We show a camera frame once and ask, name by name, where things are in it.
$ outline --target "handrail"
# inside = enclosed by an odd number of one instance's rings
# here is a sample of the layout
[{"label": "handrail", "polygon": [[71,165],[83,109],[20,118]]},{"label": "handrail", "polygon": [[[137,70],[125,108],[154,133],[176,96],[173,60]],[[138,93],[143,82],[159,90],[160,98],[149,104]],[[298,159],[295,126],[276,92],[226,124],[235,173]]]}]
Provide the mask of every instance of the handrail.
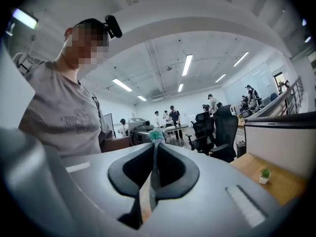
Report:
[{"label": "handrail", "polygon": [[277,99],[269,103],[266,107],[245,119],[245,122],[259,117],[274,116],[274,112],[279,108],[280,112],[276,116],[287,114],[297,114],[303,98],[303,86],[301,78],[296,81]]}]

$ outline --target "small succulent plant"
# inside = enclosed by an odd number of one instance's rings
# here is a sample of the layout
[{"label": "small succulent plant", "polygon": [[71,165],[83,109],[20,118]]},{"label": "small succulent plant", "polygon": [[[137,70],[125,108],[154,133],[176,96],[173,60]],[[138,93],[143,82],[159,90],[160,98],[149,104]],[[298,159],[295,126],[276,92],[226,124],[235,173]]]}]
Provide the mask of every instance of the small succulent plant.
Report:
[{"label": "small succulent plant", "polygon": [[262,178],[266,178],[266,179],[268,179],[269,178],[269,176],[270,176],[270,170],[268,169],[268,168],[263,168],[263,169],[261,169],[261,177]]}]

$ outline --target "tube light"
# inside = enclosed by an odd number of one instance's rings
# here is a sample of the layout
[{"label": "tube light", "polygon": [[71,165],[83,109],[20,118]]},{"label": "tube light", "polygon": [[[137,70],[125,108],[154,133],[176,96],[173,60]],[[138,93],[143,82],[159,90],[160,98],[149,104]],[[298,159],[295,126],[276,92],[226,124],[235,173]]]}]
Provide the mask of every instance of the tube light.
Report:
[{"label": "tube light", "polygon": [[179,85],[178,92],[180,92],[182,90],[182,87],[183,87],[183,83]]},{"label": "tube light", "polygon": [[193,58],[193,55],[192,55],[192,54],[187,55],[186,63],[184,64],[183,73],[182,73],[182,76],[183,76],[183,77],[186,76],[187,73],[188,73],[189,66],[190,66],[190,64],[191,64],[192,58]]},{"label": "tube light", "polygon": [[138,98],[140,98],[143,101],[147,101],[145,98],[143,98],[142,96],[138,96]]},{"label": "tube light", "polygon": [[259,73],[259,72],[260,72],[260,70],[259,70],[258,72],[256,72],[256,73],[254,73],[253,76],[254,76],[255,74]]},{"label": "tube light", "polygon": [[122,83],[119,79],[115,78],[113,80],[118,86],[121,86],[123,89],[126,89],[127,91],[132,91],[130,87],[127,87],[124,83]]},{"label": "tube light", "polygon": [[307,38],[306,38],[306,40],[305,40],[305,43],[307,43],[307,42],[309,42],[310,40],[311,40],[311,36],[308,36]]},{"label": "tube light", "polygon": [[16,9],[13,13],[13,17],[16,18],[17,20],[21,21],[23,24],[27,25],[28,27],[34,29],[38,20],[35,19],[34,17],[29,16],[25,12]]},{"label": "tube light", "polygon": [[221,77],[219,77],[215,83],[217,83],[220,79],[222,79],[226,74],[223,74]]},{"label": "tube light", "polygon": [[249,53],[249,52],[245,52],[245,54],[244,54],[239,60],[237,60],[237,62],[233,65],[233,67],[237,66],[237,64],[238,64],[239,62],[241,62],[242,59],[245,58],[248,53]]}]

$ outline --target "white flower pot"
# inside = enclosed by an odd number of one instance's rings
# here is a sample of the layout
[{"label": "white flower pot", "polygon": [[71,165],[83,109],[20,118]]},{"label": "white flower pot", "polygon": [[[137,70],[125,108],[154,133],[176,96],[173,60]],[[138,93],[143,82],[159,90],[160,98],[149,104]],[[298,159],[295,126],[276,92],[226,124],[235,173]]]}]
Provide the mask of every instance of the white flower pot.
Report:
[{"label": "white flower pot", "polygon": [[259,177],[259,183],[260,184],[266,184],[268,182],[268,180],[270,179],[270,176],[269,176],[268,179],[267,178],[263,178],[263,177]]}]

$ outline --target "fluorescent light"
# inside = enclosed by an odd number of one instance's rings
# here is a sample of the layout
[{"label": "fluorescent light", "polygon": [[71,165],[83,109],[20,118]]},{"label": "fluorescent light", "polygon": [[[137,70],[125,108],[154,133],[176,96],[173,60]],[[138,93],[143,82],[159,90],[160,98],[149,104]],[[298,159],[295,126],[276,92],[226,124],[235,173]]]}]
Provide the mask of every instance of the fluorescent light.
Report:
[{"label": "fluorescent light", "polygon": [[237,60],[237,62],[233,65],[233,67],[237,66],[237,64],[238,64],[239,62],[241,62],[242,59],[245,58],[248,53],[249,53],[249,52],[245,52],[245,54],[244,54],[239,60]]},{"label": "fluorescent light", "polygon": [[311,36],[307,37],[307,39],[305,40],[305,43],[309,42],[311,40]]},{"label": "fluorescent light", "polygon": [[183,87],[183,83],[179,85],[178,92],[180,92],[182,90],[182,87]]},{"label": "fluorescent light", "polygon": [[226,74],[223,74],[221,77],[219,77],[215,83],[217,83],[220,79],[222,79]]},{"label": "fluorescent light", "polygon": [[256,73],[254,73],[253,76],[254,76],[255,74],[259,73],[259,72],[260,72],[260,70],[259,70],[258,72],[256,72]]},{"label": "fluorescent light", "polygon": [[29,16],[28,14],[26,14],[25,12],[16,9],[13,13],[13,17],[16,18],[17,20],[21,21],[23,24],[26,24],[28,27],[34,29],[36,24],[37,24],[37,20],[31,16]]},{"label": "fluorescent light", "polygon": [[121,86],[123,89],[126,89],[127,91],[132,91],[130,87],[127,87],[124,83],[122,83],[119,79],[115,78],[113,80],[117,85]]},{"label": "fluorescent light", "polygon": [[140,98],[143,101],[147,101],[145,98],[143,98],[142,96],[138,96],[138,98]]},{"label": "fluorescent light", "polygon": [[192,54],[187,55],[186,63],[184,64],[183,73],[182,73],[182,76],[183,76],[183,77],[186,76],[187,73],[188,73],[189,66],[190,66],[190,64],[191,64],[192,58],[193,58],[193,55],[192,55]]}]

